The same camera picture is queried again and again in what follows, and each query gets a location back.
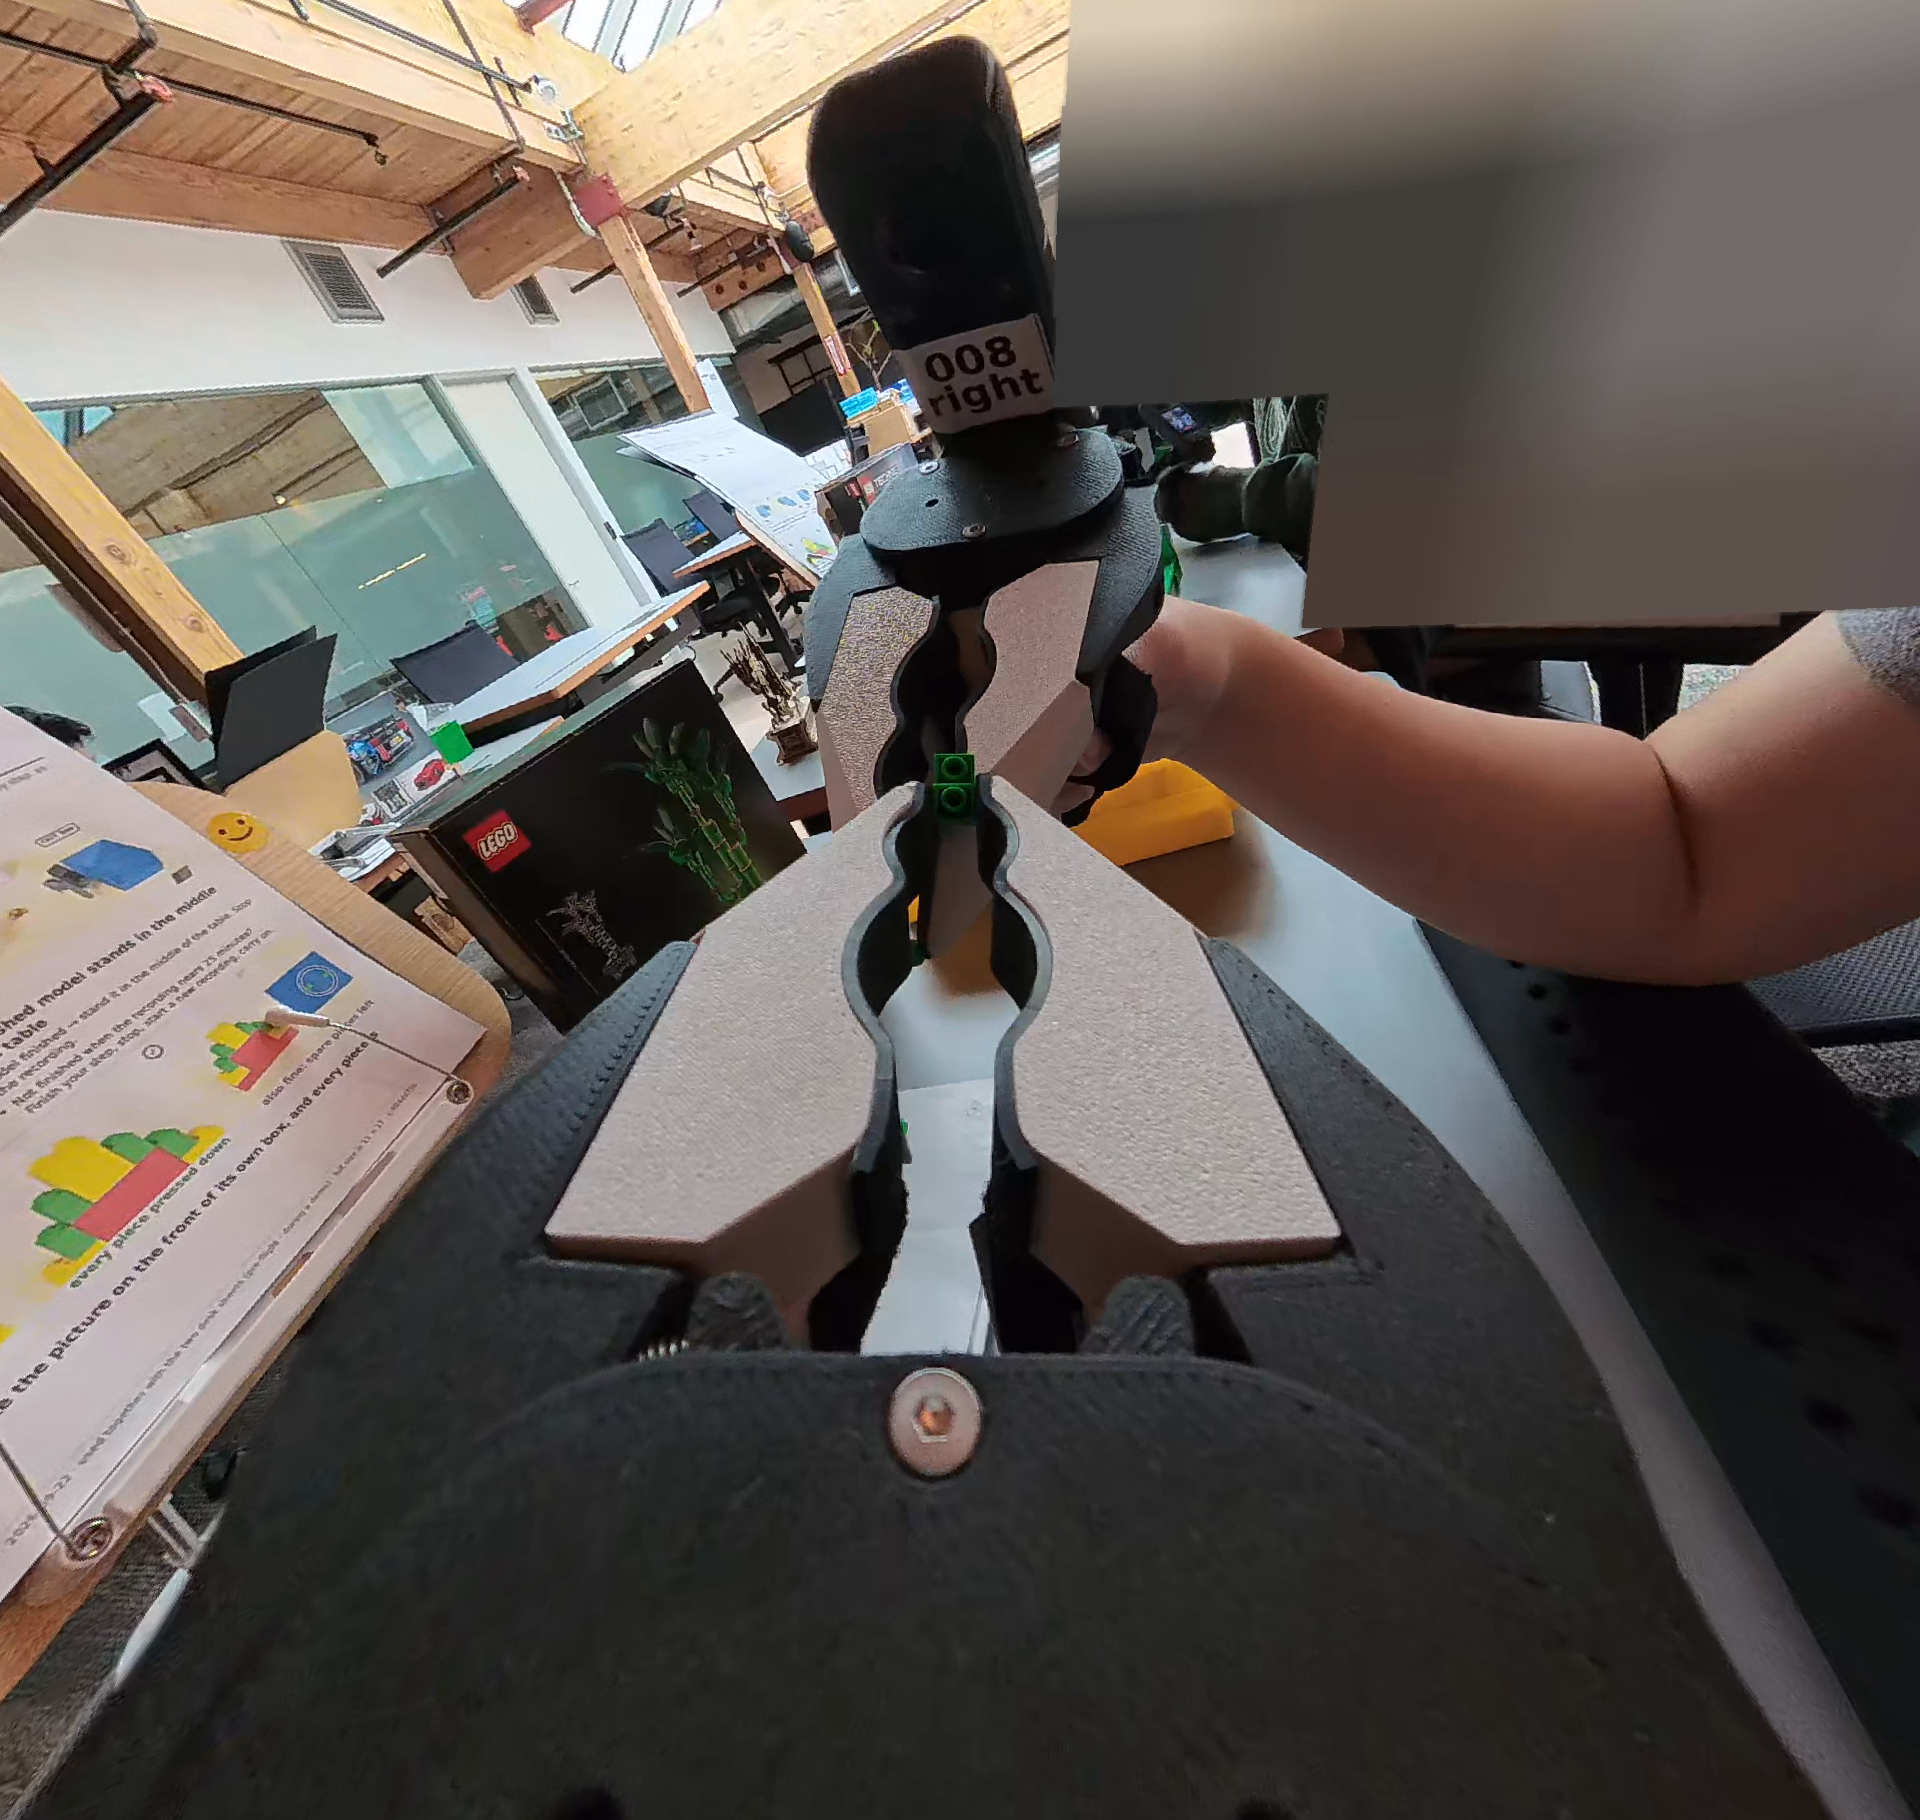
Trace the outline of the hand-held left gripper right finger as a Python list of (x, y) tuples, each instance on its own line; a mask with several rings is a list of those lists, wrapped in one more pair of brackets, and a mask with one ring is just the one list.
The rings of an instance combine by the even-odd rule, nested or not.
[(980, 802), (992, 967), (1017, 1005), (973, 1226), (995, 1343), (1070, 1353), (1134, 1276), (1335, 1256), (1206, 941), (1005, 779)]

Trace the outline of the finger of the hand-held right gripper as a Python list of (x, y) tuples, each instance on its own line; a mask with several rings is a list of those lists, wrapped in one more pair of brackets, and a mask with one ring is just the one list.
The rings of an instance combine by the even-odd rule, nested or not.
[(873, 589), (850, 603), (826, 676), (831, 826), (927, 779), (925, 701), (909, 670), (935, 639), (940, 619), (935, 599), (909, 589)]
[(1038, 807), (1067, 788), (1090, 740), (1090, 690), (1078, 661), (1096, 584), (1093, 562), (1041, 566), (980, 610), (934, 610), (918, 650), (918, 751), (925, 756), (932, 872), (919, 896), (928, 960), (963, 938), (989, 904), (973, 803), (946, 813), (940, 760), (969, 756)]

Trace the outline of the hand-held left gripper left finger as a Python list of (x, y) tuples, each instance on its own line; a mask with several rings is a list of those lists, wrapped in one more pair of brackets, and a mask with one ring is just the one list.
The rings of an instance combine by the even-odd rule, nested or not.
[(904, 782), (707, 929), (546, 1222), (558, 1256), (751, 1273), (797, 1339), (859, 1347), (906, 1222), (880, 1013), (921, 876)]

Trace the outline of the person's right forearm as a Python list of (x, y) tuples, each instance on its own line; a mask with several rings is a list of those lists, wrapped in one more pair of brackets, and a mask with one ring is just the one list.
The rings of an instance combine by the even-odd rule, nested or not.
[(1834, 616), (1647, 740), (1419, 699), (1295, 642), (1254, 697), (1259, 813), (1507, 960), (1730, 985), (1915, 920), (1915, 712)]

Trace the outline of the brown lego tree model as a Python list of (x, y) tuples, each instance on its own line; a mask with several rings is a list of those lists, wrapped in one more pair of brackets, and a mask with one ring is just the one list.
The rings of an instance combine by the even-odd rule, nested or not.
[(767, 714), (781, 767), (794, 767), (816, 753), (817, 734), (810, 704), (804, 685), (782, 667), (781, 657), (768, 655), (751, 632), (727, 634), (723, 657), (727, 671), (753, 693)]

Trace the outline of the black bamboo lego box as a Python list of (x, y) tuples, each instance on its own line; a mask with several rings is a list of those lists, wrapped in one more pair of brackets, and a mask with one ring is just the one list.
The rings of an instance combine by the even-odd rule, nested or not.
[(804, 854), (690, 662), (460, 779), (397, 843), (560, 1031)]

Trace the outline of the small lego car box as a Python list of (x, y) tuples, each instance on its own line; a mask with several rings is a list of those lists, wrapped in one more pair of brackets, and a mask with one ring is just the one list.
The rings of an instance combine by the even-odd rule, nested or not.
[(407, 719), (391, 714), (370, 727), (342, 731), (362, 800), (360, 824), (398, 824), (422, 802), (458, 779), (441, 749)]

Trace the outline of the person's right hand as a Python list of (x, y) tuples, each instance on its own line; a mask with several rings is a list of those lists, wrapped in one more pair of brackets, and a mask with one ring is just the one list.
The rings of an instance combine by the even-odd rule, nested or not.
[(1242, 664), (1257, 664), (1291, 637), (1233, 610), (1168, 599), (1123, 657), (1154, 689), (1155, 714), (1144, 760), (1187, 758), (1229, 699)]

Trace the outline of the printed instruction sheet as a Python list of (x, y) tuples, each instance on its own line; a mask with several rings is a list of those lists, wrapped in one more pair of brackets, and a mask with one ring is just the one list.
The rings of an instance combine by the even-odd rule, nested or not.
[(2, 773), (2, 1586), (370, 1178), (482, 1026), (238, 862), (265, 822), (33, 727)]
[(817, 481), (779, 441), (709, 412), (627, 432), (620, 442), (627, 455), (679, 468), (719, 495), (807, 584), (817, 587), (829, 569), (839, 539), (821, 514)]

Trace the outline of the wooden top desk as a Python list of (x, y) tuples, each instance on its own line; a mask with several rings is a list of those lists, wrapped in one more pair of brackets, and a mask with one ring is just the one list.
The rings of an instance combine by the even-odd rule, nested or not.
[(537, 727), (583, 708), (610, 689), (612, 670), (646, 648), (661, 632), (672, 630), (709, 590), (707, 579), (696, 579), (642, 610), (631, 623), (588, 627), (565, 637), (455, 704), (456, 723), (479, 749), (509, 731)]

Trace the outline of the instruction sheet on wooden stand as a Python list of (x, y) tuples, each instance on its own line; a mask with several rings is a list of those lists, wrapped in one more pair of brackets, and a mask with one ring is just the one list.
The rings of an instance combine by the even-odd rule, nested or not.
[(108, 1478), (106, 1499), (84, 1508), (84, 1520), (106, 1522), (105, 1544), (85, 1559), (51, 1549), (4, 1599), (2, 1611), (2, 1690), (12, 1692), (59, 1639), (61, 1628), (84, 1607), (96, 1586), (133, 1549), (140, 1531), (154, 1527), (162, 1503), (174, 1493), (200, 1454), (231, 1419), (242, 1402), (262, 1382), (268, 1367), (289, 1347), (352, 1259), (397, 1212), (397, 1204), (430, 1169), (434, 1161), (463, 1131), (479, 1100), (501, 1080), (511, 1049), (511, 1021), (506, 1002), (456, 955), (391, 914), (375, 896), (341, 881), (291, 839), (266, 826), (255, 845), (238, 853), (242, 866), (275, 895), (304, 907), (324, 929), (357, 951), (389, 969), (398, 979), (482, 1026), (479, 1039), (456, 1066), (456, 1080), (470, 1094), (460, 1105), (434, 1100), (397, 1138), (391, 1154), (379, 1154), (370, 1178), (316, 1232), (301, 1256), (289, 1259), (268, 1295), (252, 1308), (222, 1350), (205, 1367), (183, 1400), (169, 1410), (154, 1445), (141, 1445)]

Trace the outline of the wooden book stand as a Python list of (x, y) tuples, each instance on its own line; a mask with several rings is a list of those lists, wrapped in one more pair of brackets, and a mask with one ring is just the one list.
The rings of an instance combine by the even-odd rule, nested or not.
[(348, 744), (331, 729), (225, 782), (222, 796), (299, 848), (312, 848), (363, 817)]

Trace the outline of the black book stand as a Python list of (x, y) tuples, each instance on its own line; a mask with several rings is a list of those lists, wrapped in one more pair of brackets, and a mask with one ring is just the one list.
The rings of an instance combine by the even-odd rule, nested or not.
[(305, 627), (206, 671), (216, 789), (225, 792), (323, 729), (337, 637)]

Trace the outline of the black perforated panel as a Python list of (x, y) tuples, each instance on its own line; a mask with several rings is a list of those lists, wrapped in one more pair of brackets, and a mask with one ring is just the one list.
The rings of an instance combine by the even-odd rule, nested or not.
[(1742, 987), (1423, 938), (1915, 1806), (1915, 1158)]

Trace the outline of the wooden post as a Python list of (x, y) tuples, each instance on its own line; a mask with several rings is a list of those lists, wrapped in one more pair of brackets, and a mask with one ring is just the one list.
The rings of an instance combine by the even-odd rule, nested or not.
[(12, 388), (2, 388), (2, 505), (29, 552), (120, 650), (181, 704), (206, 701), (206, 674), (242, 650)]

